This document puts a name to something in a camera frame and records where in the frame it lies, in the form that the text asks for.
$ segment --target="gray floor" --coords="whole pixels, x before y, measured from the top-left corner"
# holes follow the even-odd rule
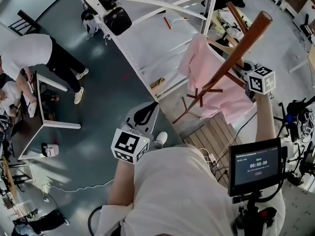
[[[308,65],[303,66],[292,74],[288,70],[299,64],[307,58],[304,51],[304,43],[300,43],[297,38],[296,27],[292,23],[293,17],[286,11],[281,11],[272,0],[245,0],[246,7],[241,11],[247,15],[250,20],[254,20],[257,14],[264,10],[271,15],[273,22],[264,33],[263,37],[258,40],[251,48],[251,52],[244,57],[245,60],[259,62],[276,72],[277,87],[272,94],[275,98],[272,100],[274,115],[281,116],[281,110],[278,106],[279,102],[283,102],[286,106],[294,99],[302,100],[304,97],[310,99],[314,96],[312,89],[312,71]],[[202,12],[203,7],[195,5],[190,7],[197,12]],[[199,19],[190,18],[189,21],[197,26],[201,22]],[[208,34],[212,39],[218,39],[219,36],[210,31]],[[160,102],[169,120],[175,120],[184,111],[181,97],[187,93],[187,85],[183,85]],[[187,103],[191,102],[190,98],[185,97]],[[201,110],[198,104],[192,109],[193,112],[200,114]],[[233,123],[238,130],[248,119],[255,113],[256,107],[253,108],[244,118]],[[240,132],[243,143],[253,142],[255,139],[256,118]],[[197,127],[202,125],[202,121],[186,115],[178,121],[174,128],[183,138],[193,132]],[[276,122],[276,130],[280,128],[280,123]]]
[[[113,41],[103,40],[101,32],[86,40],[81,21],[83,5],[80,0],[60,0],[39,23],[47,33],[78,58],[90,73],[80,81],[84,94],[79,105],[74,105],[74,93],[61,92],[56,115],[60,121],[76,122],[79,130],[43,128],[31,143],[32,149],[40,149],[41,142],[58,143],[60,154],[54,158],[42,158],[31,162],[37,188],[50,183],[65,190],[105,184],[114,176],[117,160],[110,146],[116,128],[120,127],[128,111],[141,103],[152,101],[150,94],[138,79],[129,63]],[[44,66],[36,67],[38,73],[66,85]],[[154,135],[168,133],[166,147],[182,141],[172,125],[160,111]],[[87,219],[98,206],[106,203],[109,187],[65,193],[49,189],[70,226],[61,226],[46,235],[89,235]],[[27,207],[37,207],[39,215],[54,208],[54,202],[43,202],[39,189],[27,184],[21,195]]]

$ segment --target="pink shirt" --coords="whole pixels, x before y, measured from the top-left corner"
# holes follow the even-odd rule
[[[188,89],[193,92],[198,89],[200,92],[224,61],[225,59],[208,45],[207,36],[197,33],[191,40],[178,70],[189,76]],[[204,117],[212,117],[222,111],[226,122],[231,123],[253,107],[253,103],[245,95],[245,90],[226,76],[213,89],[222,89],[223,92],[209,92],[203,96]]]

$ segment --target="digital display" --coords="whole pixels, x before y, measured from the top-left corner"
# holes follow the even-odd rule
[[[235,155],[235,185],[278,174],[278,147]]]

